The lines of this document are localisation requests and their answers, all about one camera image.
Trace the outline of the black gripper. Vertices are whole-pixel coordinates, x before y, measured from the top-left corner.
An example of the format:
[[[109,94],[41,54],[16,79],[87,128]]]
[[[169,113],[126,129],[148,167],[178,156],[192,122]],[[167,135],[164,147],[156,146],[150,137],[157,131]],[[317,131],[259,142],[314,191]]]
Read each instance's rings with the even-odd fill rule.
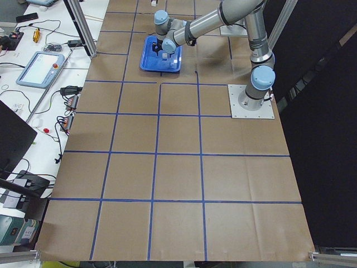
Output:
[[[152,43],[152,51],[158,54],[162,50],[162,41],[157,40],[156,42]]]

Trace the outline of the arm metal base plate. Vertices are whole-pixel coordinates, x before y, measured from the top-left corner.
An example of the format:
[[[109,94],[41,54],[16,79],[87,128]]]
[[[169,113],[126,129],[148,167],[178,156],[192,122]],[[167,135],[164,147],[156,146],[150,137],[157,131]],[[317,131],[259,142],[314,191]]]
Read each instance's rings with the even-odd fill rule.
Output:
[[[244,25],[221,26],[219,29],[221,36],[248,37],[247,30]]]
[[[228,84],[231,117],[234,119],[275,119],[269,92],[260,100],[249,98],[246,85]]]

